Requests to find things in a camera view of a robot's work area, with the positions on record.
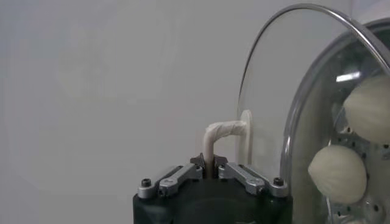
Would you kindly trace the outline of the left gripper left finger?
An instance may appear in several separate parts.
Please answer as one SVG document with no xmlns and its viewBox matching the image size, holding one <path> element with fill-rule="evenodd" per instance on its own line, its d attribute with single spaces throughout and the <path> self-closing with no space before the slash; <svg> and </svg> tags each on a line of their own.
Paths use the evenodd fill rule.
<svg viewBox="0 0 390 224">
<path fill-rule="evenodd" d="M 160 171 L 155 177 L 143 178 L 138 186 L 136 197 L 140 200 L 174 197 L 187 182 L 209 178 L 204 154 L 200 153 L 185 165 L 171 166 Z"/>
</svg>

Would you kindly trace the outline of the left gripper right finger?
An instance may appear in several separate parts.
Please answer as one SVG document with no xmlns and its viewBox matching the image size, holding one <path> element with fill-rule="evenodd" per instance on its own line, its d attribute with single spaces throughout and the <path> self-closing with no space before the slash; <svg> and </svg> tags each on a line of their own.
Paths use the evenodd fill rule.
<svg viewBox="0 0 390 224">
<path fill-rule="evenodd" d="M 282 178 L 269 180 L 249 165 L 228 162 L 218 155 L 214 156 L 214 191 L 219 195 L 244 191 L 253 196 L 267 194 L 275 198 L 289 195 L 288 185 Z"/>
</svg>

